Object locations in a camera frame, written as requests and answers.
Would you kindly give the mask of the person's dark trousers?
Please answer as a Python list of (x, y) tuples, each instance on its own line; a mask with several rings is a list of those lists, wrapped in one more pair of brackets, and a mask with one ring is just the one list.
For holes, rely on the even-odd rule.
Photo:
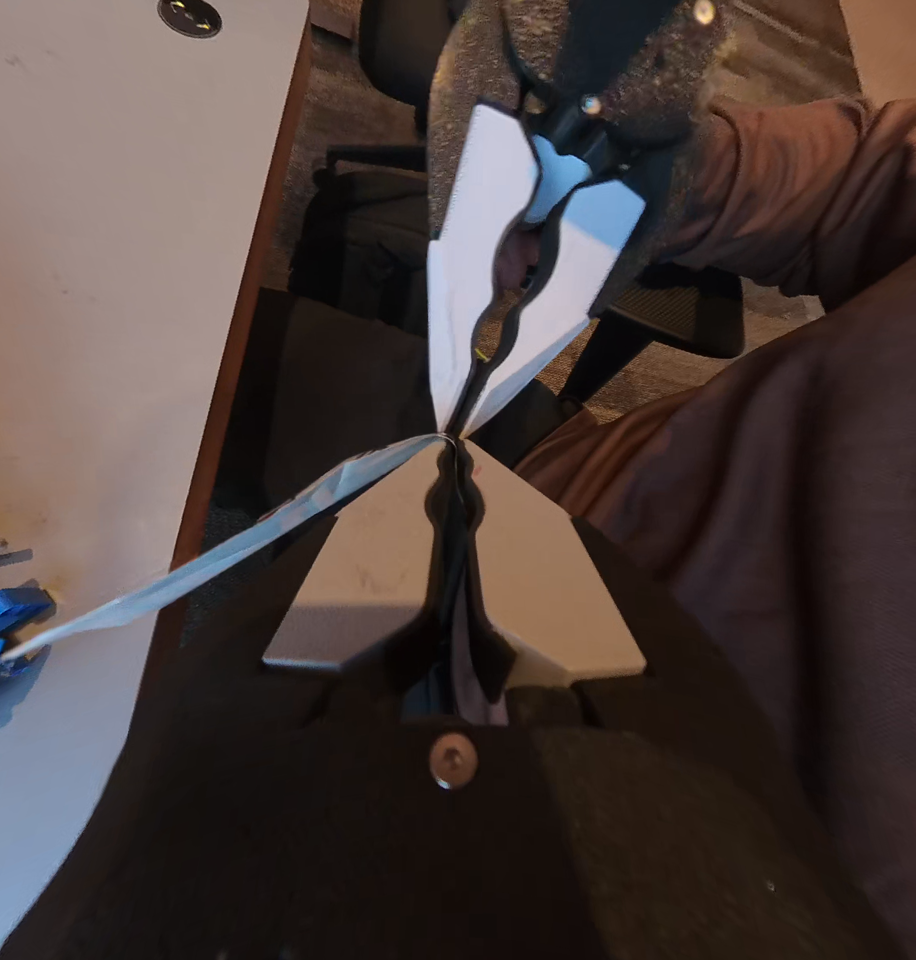
[(355, 454), (434, 432), (424, 338), (282, 291), (263, 292), (258, 306), (269, 505)]

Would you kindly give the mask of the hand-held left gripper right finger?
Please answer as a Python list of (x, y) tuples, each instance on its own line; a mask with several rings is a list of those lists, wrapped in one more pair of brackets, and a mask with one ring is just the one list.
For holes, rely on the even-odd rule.
[(570, 687), (647, 661), (569, 513), (468, 441), (472, 655), (483, 687)]

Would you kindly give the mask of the black mesh office chair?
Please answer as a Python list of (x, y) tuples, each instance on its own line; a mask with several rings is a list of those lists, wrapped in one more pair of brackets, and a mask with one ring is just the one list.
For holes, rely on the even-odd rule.
[(580, 404), (653, 343), (730, 360), (745, 348), (742, 279), (716, 268), (654, 265), (597, 320), (559, 397)]

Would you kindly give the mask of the black backpack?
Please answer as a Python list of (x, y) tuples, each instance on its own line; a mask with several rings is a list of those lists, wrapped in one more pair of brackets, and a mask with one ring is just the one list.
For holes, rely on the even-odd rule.
[(425, 338), (424, 146), (330, 147), (313, 183), (288, 292)]

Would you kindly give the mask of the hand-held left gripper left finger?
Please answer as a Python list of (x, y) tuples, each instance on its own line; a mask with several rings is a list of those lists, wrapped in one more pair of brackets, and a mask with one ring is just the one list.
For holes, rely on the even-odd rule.
[(415, 627), (440, 546), (430, 496), (450, 444), (430, 441), (340, 510), (276, 633), (266, 666), (347, 670)]

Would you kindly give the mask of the holographic sticker sheet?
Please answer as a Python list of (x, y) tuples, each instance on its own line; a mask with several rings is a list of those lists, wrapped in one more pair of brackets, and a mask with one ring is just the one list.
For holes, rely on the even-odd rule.
[(326, 509), (358, 494), (364, 487), (396, 470), (438, 440), (450, 442), (446, 434), (428, 434), (362, 453), (339, 463), (243, 532), (139, 590), (118, 596), (18, 644), (0, 654), (0, 663), (11, 663), (76, 635), (125, 627), (147, 615), (156, 614), (301, 524), (324, 513)]

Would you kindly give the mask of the toy brick race car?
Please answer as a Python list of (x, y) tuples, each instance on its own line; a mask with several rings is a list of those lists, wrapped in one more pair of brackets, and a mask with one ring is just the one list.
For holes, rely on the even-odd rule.
[(56, 612), (53, 596), (34, 578), (0, 585), (0, 726), (26, 696), (47, 657), (46, 647), (5, 659), (21, 643), (21, 630), (40, 624)]

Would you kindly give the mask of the person's right forearm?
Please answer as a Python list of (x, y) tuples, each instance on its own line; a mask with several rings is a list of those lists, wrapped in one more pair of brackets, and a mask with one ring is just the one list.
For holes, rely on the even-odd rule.
[(916, 100), (715, 102), (662, 259), (916, 315)]

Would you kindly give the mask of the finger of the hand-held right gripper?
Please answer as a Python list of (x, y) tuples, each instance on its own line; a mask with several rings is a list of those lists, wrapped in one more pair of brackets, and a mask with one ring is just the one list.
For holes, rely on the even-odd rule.
[(496, 260), (540, 178), (520, 120), (473, 108), (437, 237), (427, 256), (428, 375), (437, 432), (454, 430), (472, 377), (474, 335), (496, 298)]
[(509, 313), (513, 338), (462, 423), (468, 437), (512, 401), (589, 324), (592, 306), (646, 208), (641, 197), (568, 197), (542, 240), (520, 303)]

